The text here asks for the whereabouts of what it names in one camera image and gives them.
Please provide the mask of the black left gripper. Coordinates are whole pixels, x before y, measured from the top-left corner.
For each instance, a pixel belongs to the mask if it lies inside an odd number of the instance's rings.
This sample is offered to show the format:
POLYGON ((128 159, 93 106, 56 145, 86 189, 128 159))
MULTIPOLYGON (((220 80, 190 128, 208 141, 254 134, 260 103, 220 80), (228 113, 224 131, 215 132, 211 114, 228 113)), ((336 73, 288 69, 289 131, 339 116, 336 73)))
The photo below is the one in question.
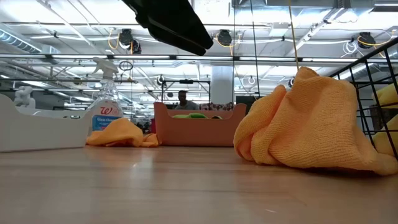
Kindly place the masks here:
POLYGON ((213 39, 188 0, 122 2, 134 11, 136 21, 160 42, 200 56, 213 46, 213 39))

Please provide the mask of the green microfiber towel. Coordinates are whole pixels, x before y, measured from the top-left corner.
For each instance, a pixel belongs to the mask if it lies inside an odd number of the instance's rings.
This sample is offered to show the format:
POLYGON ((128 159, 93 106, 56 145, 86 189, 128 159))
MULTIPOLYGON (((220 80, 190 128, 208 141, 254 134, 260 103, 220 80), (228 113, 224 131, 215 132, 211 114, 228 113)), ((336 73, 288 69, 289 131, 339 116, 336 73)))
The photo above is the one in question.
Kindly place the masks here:
POLYGON ((175 119, 222 119, 220 116, 210 116, 207 117, 201 113, 190 113, 190 114, 177 114, 172 116, 175 119))

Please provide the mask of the orange microfiber towel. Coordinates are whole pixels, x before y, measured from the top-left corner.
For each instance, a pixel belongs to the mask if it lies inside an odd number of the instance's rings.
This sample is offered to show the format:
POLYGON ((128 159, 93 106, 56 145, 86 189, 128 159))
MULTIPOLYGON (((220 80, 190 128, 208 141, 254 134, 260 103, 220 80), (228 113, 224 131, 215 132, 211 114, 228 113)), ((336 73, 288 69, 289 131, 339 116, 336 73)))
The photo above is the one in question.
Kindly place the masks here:
POLYGON ((93 131, 87 137, 86 144, 101 147, 157 147, 161 145, 161 141, 156 134, 143 134, 127 118, 119 118, 104 130, 93 131))
POLYGON ((299 68, 290 90, 279 85, 255 101, 234 134, 234 150, 247 161, 294 168, 398 173, 385 144, 375 148, 356 120, 354 86, 299 68))

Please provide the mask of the yellow microfiber towel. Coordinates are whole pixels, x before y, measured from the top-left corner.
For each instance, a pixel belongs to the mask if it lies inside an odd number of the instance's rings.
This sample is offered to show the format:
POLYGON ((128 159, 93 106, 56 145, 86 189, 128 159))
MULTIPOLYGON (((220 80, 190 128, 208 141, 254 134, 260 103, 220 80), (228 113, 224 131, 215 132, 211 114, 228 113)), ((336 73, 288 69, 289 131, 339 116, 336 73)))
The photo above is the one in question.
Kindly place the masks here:
POLYGON ((373 139, 376 149, 383 154, 395 156, 393 147, 398 155, 398 92, 394 84, 390 84, 376 91, 376 98, 381 105, 381 112, 376 110, 380 118, 381 132, 377 132, 373 139))

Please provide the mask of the person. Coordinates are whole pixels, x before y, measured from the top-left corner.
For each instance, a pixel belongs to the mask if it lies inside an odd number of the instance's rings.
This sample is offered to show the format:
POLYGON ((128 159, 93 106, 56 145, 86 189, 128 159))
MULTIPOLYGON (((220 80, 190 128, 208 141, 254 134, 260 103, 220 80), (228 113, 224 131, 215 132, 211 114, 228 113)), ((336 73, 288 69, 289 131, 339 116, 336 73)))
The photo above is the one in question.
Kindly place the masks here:
POLYGON ((175 107, 176 110, 199 110, 199 106, 196 103, 187 100, 187 91, 185 90, 178 92, 178 100, 179 104, 175 107))

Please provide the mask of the orange plastic basket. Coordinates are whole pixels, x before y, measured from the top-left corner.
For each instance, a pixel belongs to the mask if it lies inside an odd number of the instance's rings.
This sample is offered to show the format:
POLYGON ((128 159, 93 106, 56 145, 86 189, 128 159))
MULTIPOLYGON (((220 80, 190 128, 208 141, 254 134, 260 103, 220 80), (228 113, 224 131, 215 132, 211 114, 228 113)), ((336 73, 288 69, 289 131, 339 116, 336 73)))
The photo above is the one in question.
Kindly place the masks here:
POLYGON ((238 124, 246 115, 246 105, 237 104, 231 111, 169 110, 154 103, 155 130, 165 146, 232 147, 238 124), (201 113, 222 119, 175 119, 177 114, 201 113))

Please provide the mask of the glass cleaner spray bottle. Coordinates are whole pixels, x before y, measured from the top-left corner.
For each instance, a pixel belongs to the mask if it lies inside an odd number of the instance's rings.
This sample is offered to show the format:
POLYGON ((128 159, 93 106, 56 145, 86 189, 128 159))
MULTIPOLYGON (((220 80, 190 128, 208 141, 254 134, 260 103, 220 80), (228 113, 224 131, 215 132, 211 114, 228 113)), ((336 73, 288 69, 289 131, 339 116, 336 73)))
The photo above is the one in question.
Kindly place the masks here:
POLYGON ((113 80, 113 75, 118 73, 118 68, 109 60, 94 57, 96 68, 103 72, 100 88, 95 101, 88 107, 92 115, 89 133, 104 130, 112 121, 122 118, 123 111, 119 99, 119 92, 113 80))

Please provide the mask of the white robot figure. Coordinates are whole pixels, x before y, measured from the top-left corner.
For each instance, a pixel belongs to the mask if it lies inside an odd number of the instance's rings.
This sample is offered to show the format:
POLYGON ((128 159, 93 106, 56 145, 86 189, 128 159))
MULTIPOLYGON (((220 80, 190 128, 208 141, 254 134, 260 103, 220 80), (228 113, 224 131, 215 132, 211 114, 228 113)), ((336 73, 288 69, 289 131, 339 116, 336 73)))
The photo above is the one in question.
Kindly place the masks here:
POLYGON ((20 86, 15 92, 14 104, 25 108, 35 108, 35 100, 30 96, 32 92, 31 86, 20 86))

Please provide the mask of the white plastic basket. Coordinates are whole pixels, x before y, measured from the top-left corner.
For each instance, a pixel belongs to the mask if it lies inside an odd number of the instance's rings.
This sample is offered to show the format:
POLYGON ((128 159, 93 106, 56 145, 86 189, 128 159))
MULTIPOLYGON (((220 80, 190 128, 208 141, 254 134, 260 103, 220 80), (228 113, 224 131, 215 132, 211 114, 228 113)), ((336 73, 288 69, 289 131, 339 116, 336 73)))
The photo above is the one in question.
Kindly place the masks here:
POLYGON ((90 123, 90 112, 21 108, 0 94, 0 152, 83 147, 90 123))

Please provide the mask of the black metal background frame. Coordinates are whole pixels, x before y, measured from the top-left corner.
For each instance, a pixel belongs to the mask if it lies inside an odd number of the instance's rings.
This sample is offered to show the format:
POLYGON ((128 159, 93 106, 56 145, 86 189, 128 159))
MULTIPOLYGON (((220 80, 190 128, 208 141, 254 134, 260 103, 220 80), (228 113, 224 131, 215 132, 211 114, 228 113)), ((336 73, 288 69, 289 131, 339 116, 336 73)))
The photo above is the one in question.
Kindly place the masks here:
POLYGON ((161 102, 164 101, 164 93, 174 84, 174 83, 191 85, 194 83, 199 84, 208 94, 208 102, 211 102, 211 82, 210 81, 201 81, 201 80, 190 80, 190 79, 182 79, 182 80, 163 80, 161 83, 161 102))

